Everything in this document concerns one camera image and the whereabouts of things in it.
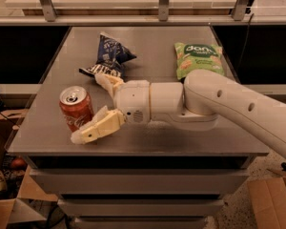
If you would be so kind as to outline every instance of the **snack bag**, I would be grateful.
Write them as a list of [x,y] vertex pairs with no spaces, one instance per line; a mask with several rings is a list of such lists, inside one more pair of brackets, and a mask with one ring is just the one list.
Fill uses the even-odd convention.
[[175,43],[177,55],[177,78],[181,80],[189,72],[205,69],[224,74],[220,61],[222,48],[216,45]]
[[101,32],[96,63],[87,69],[80,68],[79,71],[92,77],[97,73],[122,77],[125,70],[123,63],[134,58],[136,55],[129,49],[108,34]]

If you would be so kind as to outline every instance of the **red object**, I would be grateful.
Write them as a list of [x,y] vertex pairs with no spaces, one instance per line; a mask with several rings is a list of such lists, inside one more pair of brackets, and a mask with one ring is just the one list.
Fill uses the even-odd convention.
[[84,88],[69,87],[60,94],[59,98],[59,106],[72,132],[92,120],[94,116],[92,99]]

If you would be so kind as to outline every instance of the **green chip bag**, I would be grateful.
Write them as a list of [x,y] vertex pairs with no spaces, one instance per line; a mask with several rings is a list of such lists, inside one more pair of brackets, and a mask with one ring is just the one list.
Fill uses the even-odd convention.
[[175,43],[177,55],[177,78],[187,76],[196,69],[205,69],[224,74],[221,65],[222,48],[217,45]]

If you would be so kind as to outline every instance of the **floor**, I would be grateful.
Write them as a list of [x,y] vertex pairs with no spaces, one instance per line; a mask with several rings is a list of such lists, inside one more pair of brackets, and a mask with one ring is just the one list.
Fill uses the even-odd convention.
[[[23,16],[21,10],[7,10],[4,1],[6,0],[0,0],[0,16]],[[286,15],[286,0],[257,0],[252,12],[256,15]],[[280,164],[285,161],[271,150],[267,156],[258,157],[252,163],[249,168],[248,180],[277,177],[267,169],[280,169]],[[256,228],[246,182],[234,194],[226,196],[224,201],[224,207],[214,217],[208,217],[205,229]],[[64,229],[65,225],[62,222],[55,228]]]

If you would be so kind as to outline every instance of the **metal post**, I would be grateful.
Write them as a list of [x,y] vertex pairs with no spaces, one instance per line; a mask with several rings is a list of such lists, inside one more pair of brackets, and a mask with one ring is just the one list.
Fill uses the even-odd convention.
[[170,0],[159,0],[159,20],[167,21],[169,18]]
[[57,15],[51,0],[40,0],[45,19],[49,22],[55,21]]
[[232,17],[235,21],[243,20],[249,0],[237,0],[232,10]]

